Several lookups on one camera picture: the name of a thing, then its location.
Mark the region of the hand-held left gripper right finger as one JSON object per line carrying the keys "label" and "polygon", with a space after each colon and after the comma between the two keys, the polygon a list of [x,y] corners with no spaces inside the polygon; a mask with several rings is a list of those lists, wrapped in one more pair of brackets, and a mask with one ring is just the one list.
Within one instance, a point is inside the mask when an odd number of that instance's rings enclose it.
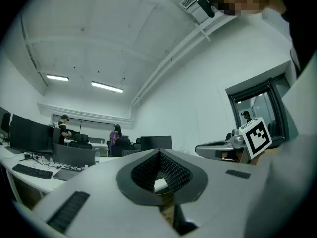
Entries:
{"label": "hand-held left gripper right finger", "polygon": [[260,199],[268,177],[269,160],[240,164],[161,151],[181,186],[174,195],[175,221],[185,238],[242,238],[247,217]]}

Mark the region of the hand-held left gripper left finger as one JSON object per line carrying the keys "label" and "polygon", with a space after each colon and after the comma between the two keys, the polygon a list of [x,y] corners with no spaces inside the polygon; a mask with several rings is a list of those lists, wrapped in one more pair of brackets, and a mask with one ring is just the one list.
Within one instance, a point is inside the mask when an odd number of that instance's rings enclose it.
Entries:
{"label": "hand-held left gripper left finger", "polygon": [[47,222],[74,192],[83,191],[89,198],[65,232],[70,238],[177,237],[158,207],[137,205],[118,189],[118,171],[146,154],[148,151],[135,153],[81,171],[46,195],[34,214]]}

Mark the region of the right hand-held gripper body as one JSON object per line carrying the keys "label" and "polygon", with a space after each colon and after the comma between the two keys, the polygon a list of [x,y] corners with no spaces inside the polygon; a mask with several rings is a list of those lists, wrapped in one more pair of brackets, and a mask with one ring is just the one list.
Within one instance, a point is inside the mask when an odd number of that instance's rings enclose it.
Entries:
{"label": "right hand-held gripper body", "polygon": [[230,142],[234,149],[243,149],[242,159],[254,159],[272,144],[272,139],[264,119],[258,117],[233,130]]}

